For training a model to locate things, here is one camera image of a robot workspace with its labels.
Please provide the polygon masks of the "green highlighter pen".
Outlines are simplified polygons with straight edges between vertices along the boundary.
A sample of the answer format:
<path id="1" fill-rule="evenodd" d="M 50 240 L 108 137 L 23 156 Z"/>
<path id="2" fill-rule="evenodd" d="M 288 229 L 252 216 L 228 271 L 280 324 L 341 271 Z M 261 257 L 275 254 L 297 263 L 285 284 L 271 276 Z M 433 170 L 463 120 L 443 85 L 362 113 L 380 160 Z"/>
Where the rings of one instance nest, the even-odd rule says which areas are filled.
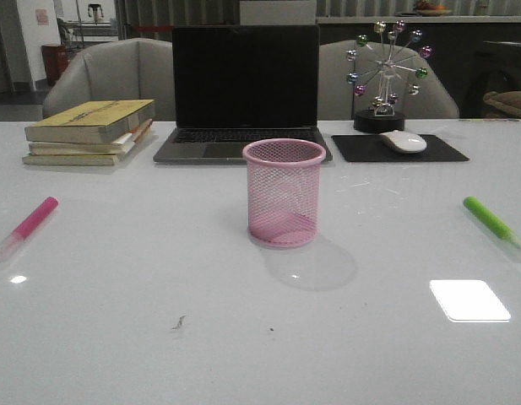
<path id="1" fill-rule="evenodd" d="M 469 196 L 463 200 L 463 205 L 470 211 L 494 236 L 509 244 L 521 255 L 521 237 L 500 217 L 493 213 L 477 197 Z"/>

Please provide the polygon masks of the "pink mesh pen holder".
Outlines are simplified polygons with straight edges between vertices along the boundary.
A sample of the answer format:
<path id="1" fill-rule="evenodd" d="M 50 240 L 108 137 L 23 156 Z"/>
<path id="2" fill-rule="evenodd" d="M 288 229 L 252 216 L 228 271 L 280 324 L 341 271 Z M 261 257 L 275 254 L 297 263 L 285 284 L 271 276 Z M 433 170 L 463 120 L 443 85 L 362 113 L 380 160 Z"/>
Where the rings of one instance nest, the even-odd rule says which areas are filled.
<path id="1" fill-rule="evenodd" d="M 317 234 L 326 150 L 294 138 L 264 139 L 242 150 L 247 162 L 248 232 L 265 246 L 304 246 Z"/>

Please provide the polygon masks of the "top yellow book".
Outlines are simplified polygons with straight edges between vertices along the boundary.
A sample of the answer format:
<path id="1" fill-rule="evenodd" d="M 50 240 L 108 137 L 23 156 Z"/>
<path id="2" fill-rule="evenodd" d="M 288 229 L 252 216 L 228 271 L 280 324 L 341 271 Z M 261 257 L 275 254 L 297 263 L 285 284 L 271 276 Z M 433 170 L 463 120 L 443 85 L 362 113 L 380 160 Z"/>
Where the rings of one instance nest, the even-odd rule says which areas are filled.
<path id="1" fill-rule="evenodd" d="M 112 143 L 155 116 L 153 100 L 88 101 L 24 129 L 30 142 Z"/>

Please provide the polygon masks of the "white computer mouse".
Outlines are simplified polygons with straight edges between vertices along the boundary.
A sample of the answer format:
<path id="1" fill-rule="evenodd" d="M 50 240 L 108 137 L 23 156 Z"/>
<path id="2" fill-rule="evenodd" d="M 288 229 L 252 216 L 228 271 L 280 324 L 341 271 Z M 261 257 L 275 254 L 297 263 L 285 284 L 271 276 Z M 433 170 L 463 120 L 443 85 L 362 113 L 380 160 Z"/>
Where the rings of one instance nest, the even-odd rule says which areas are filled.
<path id="1" fill-rule="evenodd" d="M 382 132 L 379 137 L 390 149 L 401 154 L 417 154 L 426 150 L 426 140 L 418 134 L 393 130 Z"/>

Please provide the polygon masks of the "grey laptop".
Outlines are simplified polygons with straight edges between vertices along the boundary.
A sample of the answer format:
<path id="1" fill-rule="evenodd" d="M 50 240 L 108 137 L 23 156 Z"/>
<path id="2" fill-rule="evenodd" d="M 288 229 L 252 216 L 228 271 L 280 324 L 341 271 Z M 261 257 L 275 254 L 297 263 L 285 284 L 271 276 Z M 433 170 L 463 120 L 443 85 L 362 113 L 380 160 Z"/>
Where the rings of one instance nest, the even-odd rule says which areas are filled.
<path id="1" fill-rule="evenodd" d="M 183 26 L 173 32 L 176 127 L 158 164 L 241 164 L 251 142 L 323 144 L 316 25 Z"/>

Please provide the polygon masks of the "cream book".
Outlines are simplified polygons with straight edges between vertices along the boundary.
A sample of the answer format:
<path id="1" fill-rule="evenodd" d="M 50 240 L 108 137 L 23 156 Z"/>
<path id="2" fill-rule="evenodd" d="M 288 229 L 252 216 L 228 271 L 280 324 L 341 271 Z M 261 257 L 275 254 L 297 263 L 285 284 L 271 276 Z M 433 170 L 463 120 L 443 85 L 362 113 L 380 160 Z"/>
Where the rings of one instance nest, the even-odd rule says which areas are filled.
<path id="1" fill-rule="evenodd" d="M 124 155 L 141 142 L 149 132 L 152 119 L 144 121 L 131 132 L 126 132 L 112 143 L 29 143 L 29 152 L 35 155 L 81 155 L 115 154 Z"/>
<path id="2" fill-rule="evenodd" d="M 30 152 L 22 158 L 25 165 L 115 165 L 127 154 L 35 155 Z"/>

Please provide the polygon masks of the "ferris wheel desk toy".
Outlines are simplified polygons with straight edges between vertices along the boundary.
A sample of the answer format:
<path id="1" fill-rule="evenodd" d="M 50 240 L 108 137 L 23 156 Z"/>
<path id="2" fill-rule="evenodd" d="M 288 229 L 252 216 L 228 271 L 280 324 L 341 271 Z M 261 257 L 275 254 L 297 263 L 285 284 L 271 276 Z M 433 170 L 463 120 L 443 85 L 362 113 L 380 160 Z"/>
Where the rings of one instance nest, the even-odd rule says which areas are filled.
<path id="1" fill-rule="evenodd" d="M 428 69 L 425 67 L 412 68 L 405 65 L 411 56 L 399 55 L 407 49 L 406 46 L 396 46 L 397 39 L 405 29 L 406 23 L 402 19 L 392 24 L 377 21 L 373 30 L 379 35 L 380 50 L 373 49 L 367 35 L 358 35 L 354 47 L 346 52 L 347 61 L 351 63 L 355 63 L 364 50 L 374 54 L 374 58 L 368 60 L 372 65 L 371 70 L 364 73 L 353 71 L 346 75 L 346 82 L 353 86 L 355 98 L 366 95 L 370 82 L 377 83 L 376 93 L 369 106 L 365 110 L 352 112 L 354 129 L 358 131 L 380 133 L 404 129 L 404 114 L 395 110 L 399 94 L 393 89 L 393 81 L 396 78 L 401 79 L 403 71 L 413 73 L 417 79 L 426 78 L 428 75 Z"/>

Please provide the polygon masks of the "red bin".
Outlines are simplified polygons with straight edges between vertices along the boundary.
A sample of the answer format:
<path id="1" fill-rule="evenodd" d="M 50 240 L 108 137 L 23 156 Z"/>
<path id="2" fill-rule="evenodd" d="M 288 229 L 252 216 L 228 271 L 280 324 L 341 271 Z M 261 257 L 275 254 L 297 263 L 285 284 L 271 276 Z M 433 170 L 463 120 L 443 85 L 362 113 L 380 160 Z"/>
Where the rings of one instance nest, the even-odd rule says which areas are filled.
<path id="1" fill-rule="evenodd" d="M 68 54 L 65 45 L 51 44 L 41 47 L 46 80 L 53 86 L 68 67 Z"/>

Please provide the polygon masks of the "tan cushion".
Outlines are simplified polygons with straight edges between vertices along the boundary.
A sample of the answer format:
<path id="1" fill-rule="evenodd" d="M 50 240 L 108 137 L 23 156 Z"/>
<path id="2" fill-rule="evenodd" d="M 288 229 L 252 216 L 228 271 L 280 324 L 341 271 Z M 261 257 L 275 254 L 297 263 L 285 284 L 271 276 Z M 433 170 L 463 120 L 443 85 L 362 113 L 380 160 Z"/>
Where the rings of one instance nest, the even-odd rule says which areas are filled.
<path id="1" fill-rule="evenodd" d="M 483 96 L 483 101 L 487 118 L 521 119 L 521 90 L 488 92 Z"/>

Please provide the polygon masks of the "bottom cream book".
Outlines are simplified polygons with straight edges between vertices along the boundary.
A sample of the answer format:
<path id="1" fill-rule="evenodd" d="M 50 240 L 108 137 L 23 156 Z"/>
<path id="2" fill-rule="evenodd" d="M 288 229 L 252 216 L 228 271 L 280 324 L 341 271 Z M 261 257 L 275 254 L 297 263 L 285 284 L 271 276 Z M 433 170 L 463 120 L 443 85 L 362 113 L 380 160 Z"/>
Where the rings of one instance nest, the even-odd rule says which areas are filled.
<path id="1" fill-rule="evenodd" d="M 115 165 L 127 154 L 35 155 L 30 152 L 22 158 L 25 165 Z"/>

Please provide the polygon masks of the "pink highlighter pen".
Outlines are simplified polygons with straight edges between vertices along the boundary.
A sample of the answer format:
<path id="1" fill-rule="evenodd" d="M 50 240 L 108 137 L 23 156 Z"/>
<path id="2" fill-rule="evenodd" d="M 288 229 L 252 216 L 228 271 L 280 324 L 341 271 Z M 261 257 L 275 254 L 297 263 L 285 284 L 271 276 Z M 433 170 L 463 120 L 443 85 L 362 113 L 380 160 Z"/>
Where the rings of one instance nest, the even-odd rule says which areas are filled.
<path id="1" fill-rule="evenodd" d="M 0 263 L 10 259 L 27 241 L 31 234 L 54 211 L 59 202 L 47 197 L 0 243 Z"/>

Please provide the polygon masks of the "fruit bowl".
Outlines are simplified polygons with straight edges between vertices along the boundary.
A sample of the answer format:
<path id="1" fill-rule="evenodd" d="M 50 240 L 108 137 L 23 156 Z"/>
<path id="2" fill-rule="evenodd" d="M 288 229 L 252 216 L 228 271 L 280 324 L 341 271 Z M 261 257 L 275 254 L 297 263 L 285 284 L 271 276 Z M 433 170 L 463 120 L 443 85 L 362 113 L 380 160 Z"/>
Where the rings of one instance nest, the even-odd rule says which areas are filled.
<path id="1" fill-rule="evenodd" d="M 451 9 L 447 9 L 443 5 L 434 4 L 427 0 L 414 1 L 414 11 L 424 17 L 439 17 L 452 12 Z"/>

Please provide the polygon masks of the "middle cream book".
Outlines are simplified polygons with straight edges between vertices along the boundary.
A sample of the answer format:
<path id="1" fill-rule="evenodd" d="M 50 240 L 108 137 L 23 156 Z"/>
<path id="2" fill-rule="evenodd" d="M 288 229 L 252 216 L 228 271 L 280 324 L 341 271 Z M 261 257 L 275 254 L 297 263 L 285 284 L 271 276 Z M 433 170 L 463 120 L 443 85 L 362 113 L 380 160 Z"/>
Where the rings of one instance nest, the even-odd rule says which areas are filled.
<path id="1" fill-rule="evenodd" d="M 131 132 L 126 132 L 112 143 L 29 143 L 29 152 L 35 155 L 81 155 L 115 154 L 124 155 L 141 142 L 149 132 L 152 119 L 144 121 Z"/>

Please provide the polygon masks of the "black mouse pad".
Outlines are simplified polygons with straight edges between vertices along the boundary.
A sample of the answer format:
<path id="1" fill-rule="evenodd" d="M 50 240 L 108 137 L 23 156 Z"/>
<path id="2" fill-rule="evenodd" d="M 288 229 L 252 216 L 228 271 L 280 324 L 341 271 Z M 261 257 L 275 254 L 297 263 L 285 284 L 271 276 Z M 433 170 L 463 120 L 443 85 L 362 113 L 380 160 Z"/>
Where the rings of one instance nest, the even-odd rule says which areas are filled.
<path id="1" fill-rule="evenodd" d="M 333 135 L 335 145 L 347 162 L 351 163 L 412 163 L 465 162 L 469 158 L 431 134 L 421 134 L 426 149 L 404 154 L 391 149 L 379 135 Z"/>

